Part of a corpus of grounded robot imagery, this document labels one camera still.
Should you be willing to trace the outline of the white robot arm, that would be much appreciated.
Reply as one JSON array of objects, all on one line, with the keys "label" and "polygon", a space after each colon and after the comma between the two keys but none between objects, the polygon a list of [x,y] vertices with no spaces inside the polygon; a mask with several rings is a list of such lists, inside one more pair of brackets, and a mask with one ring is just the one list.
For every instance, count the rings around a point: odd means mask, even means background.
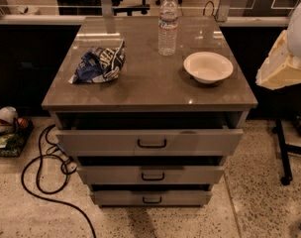
[{"label": "white robot arm", "polygon": [[270,90],[301,83],[301,2],[257,71],[255,83]]}]

